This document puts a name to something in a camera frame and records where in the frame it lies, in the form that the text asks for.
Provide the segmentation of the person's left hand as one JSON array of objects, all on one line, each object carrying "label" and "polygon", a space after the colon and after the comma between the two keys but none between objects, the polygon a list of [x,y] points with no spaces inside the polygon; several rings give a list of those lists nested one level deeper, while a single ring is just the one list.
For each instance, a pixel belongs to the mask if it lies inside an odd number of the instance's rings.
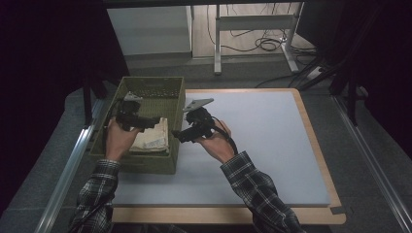
[{"label": "person's left hand", "polygon": [[105,158],[112,161],[120,161],[129,151],[140,132],[140,128],[124,131],[117,121],[112,118],[108,124]]}]

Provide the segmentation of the green woven plastic basket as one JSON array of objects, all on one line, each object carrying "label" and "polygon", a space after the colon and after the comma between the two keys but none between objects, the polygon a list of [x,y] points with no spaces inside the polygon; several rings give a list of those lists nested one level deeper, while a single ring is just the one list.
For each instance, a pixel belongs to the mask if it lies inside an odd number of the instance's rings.
[{"label": "green woven plastic basket", "polygon": [[122,170],[129,173],[175,174],[180,142],[173,137],[171,130],[180,130],[182,127],[183,107],[186,101],[184,79],[182,77],[124,77],[105,115],[106,121],[115,113],[120,99],[128,91],[143,98],[144,117],[165,117],[168,120],[169,149],[159,152],[131,151],[120,162]]}]

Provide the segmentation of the white power strip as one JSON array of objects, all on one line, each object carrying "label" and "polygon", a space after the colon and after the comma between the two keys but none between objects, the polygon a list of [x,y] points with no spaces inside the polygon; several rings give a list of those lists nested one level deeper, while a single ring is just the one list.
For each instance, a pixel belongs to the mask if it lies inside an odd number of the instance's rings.
[{"label": "white power strip", "polygon": [[308,81],[314,80],[317,78],[325,69],[321,66],[315,67],[307,76],[306,79]]}]

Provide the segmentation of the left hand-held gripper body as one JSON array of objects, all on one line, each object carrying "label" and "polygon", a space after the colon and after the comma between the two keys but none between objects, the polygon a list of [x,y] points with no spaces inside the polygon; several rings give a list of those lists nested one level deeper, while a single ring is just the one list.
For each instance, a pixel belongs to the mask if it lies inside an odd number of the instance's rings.
[{"label": "left hand-held gripper body", "polygon": [[131,131],[134,128],[143,128],[139,121],[139,110],[142,100],[142,97],[137,96],[131,91],[127,92],[120,100],[116,121],[124,131]]}]

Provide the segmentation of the cream printed cloth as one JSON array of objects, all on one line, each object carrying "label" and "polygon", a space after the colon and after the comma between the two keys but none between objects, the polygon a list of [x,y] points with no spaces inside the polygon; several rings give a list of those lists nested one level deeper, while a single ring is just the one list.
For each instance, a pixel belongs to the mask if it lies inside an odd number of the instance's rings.
[{"label": "cream printed cloth", "polygon": [[168,149],[168,120],[161,117],[154,128],[148,128],[137,134],[130,151],[159,152]]}]

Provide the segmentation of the black stand leg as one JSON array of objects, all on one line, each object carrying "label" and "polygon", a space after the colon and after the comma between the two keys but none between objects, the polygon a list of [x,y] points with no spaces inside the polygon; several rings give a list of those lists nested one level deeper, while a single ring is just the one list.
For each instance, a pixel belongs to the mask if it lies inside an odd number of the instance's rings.
[{"label": "black stand leg", "polygon": [[85,76],[83,78],[85,127],[89,127],[92,122],[91,94],[94,94],[97,99],[104,99],[108,91],[100,78]]},{"label": "black stand leg", "polygon": [[328,90],[331,95],[339,95],[345,87],[347,87],[347,117],[355,126],[357,126],[356,103],[358,95],[356,71],[349,65],[340,65],[336,71],[336,77],[332,81]]}]

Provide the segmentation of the light wooden table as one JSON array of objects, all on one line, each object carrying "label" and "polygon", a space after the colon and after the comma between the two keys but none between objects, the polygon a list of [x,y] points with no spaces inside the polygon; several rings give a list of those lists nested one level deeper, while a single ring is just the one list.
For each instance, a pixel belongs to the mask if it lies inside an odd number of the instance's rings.
[{"label": "light wooden table", "polygon": [[[318,140],[306,113],[302,98],[294,88],[261,88],[261,89],[190,89],[189,93],[232,93],[232,92],[267,92],[292,91],[295,103],[301,114],[310,144],[326,184],[330,203],[318,207],[292,207],[298,219],[303,224],[342,224],[345,215],[333,215],[330,207],[341,206],[340,199],[334,187],[329,170]],[[243,205],[116,205],[113,220],[127,223],[188,223],[188,224],[249,224],[252,221],[251,212]]]}]

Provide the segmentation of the person's right hand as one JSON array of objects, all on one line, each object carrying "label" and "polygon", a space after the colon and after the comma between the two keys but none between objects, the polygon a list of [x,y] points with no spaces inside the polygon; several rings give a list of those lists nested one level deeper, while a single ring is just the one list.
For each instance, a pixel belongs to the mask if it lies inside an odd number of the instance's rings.
[{"label": "person's right hand", "polygon": [[197,138],[196,143],[200,144],[212,157],[225,164],[228,160],[234,157],[235,152],[226,136],[231,137],[231,131],[222,120],[216,120],[215,125],[221,129],[214,131],[210,138]]}]

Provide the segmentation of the white cabinet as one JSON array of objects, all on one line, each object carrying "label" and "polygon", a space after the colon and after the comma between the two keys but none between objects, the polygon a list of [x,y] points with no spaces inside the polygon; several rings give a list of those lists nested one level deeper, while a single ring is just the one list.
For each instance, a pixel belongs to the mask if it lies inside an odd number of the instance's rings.
[{"label": "white cabinet", "polygon": [[124,55],[192,51],[190,6],[107,10]]}]

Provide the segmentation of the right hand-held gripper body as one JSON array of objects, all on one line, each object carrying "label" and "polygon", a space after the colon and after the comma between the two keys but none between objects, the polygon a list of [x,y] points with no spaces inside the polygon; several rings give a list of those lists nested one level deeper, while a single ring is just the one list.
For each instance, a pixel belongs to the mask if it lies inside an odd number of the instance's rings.
[{"label": "right hand-held gripper body", "polygon": [[213,98],[194,99],[183,109],[183,112],[186,113],[186,121],[189,128],[191,128],[187,135],[191,135],[194,140],[199,137],[208,138],[212,136],[211,129],[214,121],[204,106],[213,101]]}]

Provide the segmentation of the white desk frame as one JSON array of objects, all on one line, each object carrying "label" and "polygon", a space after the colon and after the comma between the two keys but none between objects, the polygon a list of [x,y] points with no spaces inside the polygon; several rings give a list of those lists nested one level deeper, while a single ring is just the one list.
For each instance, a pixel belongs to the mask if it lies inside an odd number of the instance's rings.
[{"label": "white desk frame", "polygon": [[220,75],[222,73],[222,31],[266,29],[285,29],[288,31],[287,37],[281,41],[281,49],[289,64],[291,72],[297,73],[298,67],[292,57],[292,39],[298,25],[303,6],[304,3],[299,2],[292,15],[222,17],[220,15],[220,6],[217,5],[215,17],[214,73],[216,75]]}]

